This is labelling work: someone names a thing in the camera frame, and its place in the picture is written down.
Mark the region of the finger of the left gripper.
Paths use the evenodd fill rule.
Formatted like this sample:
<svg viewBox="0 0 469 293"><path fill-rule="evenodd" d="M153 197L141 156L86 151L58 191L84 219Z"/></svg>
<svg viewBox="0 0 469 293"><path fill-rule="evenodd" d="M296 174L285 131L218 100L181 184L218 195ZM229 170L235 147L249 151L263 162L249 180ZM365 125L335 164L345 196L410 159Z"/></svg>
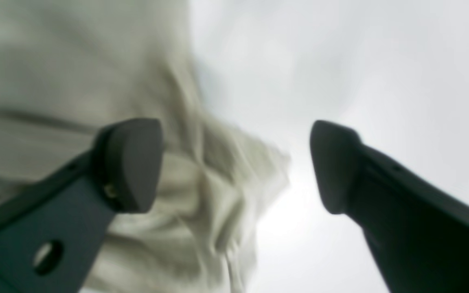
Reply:
<svg viewBox="0 0 469 293"><path fill-rule="evenodd" d="M318 120L310 152L321 202L363 230L391 293L469 293L469 206Z"/></svg>
<svg viewBox="0 0 469 293"><path fill-rule="evenodd" d="M104 128L93 148L0 205L0 293L77 293L117 214L156 197L159 120Z"/></svg>

